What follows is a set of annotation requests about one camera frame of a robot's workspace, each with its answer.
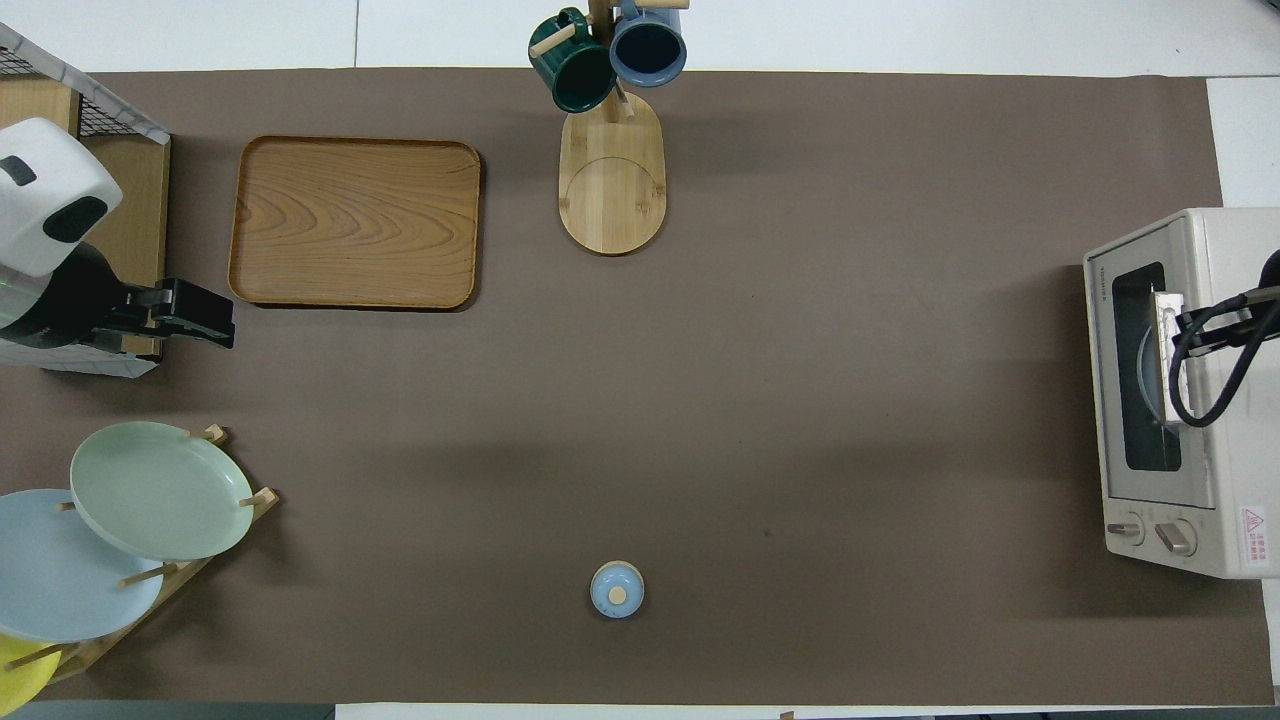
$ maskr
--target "mug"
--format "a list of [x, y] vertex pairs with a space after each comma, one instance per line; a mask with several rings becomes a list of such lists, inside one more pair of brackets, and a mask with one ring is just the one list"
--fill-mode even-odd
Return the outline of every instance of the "mug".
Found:
[[680, 10], [640, 10], [635, 0], [622, 0], [622, 19], [609, 46], [620, 78], [637, 87], [667, 85], [685, 69], [685, 55]]
[[582, 12], [564, 8], [554, 18], [547, 18], [534, 29], [529, 46], [571, 24], [573, 37], [529, 61], [550, 88], [557, 108], [566, 113], [585, 113], [609, 96], [617, 76], [609, 63], [609, 51], [591, 37]]

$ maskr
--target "mug handle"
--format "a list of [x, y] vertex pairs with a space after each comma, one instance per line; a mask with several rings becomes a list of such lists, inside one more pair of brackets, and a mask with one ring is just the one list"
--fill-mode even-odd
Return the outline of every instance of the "mug handle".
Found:
[[573, 40], [588, 40], [591, 37], [591, 26], [586, 24], [586, 15], [577, 8], [564, 8], [556, 18], [561, 27], [573, 26]]

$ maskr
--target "oven door window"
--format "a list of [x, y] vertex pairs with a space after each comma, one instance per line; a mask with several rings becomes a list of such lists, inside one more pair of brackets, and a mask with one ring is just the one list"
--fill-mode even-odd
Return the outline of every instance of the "oven door window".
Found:
[[1111, 283], [1124, 455], [1133, 470], [1174, 473], [1183, 466], [1178, 430], [1158, 419], [1165, 392], [1156, 366], [1151, 293], [1165, 290], [1165, 266], [1152, 263]]

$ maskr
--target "small blue round lid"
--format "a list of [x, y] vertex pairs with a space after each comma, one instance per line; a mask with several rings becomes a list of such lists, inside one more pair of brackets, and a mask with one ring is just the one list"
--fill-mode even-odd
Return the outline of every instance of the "small blue round lid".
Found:
[[591, 578], [591, 605], [605, 618], [630, 618], [644, 602], [644, 578], [630, 562], [612, 560]]

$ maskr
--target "green mug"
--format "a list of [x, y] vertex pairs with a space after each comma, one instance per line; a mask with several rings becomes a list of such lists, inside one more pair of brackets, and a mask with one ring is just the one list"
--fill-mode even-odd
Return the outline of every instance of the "green mug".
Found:
[[552, 91], [556, 106], [566, 113], [585, 113], [609, 96], [617, 74], [609, 51], [591, 38], [586, 18], [577, 8], [564, 8], [534, 29], [529, 46], [573, 26], [573, 36], [529, 61]]

